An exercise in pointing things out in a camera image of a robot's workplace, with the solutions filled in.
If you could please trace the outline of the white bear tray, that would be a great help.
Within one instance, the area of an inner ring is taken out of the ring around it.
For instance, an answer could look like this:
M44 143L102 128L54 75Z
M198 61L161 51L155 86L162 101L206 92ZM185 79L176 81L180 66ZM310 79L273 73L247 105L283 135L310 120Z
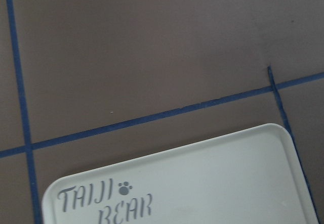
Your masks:
M42 211L44 223L318 223L274 123L60 178Z

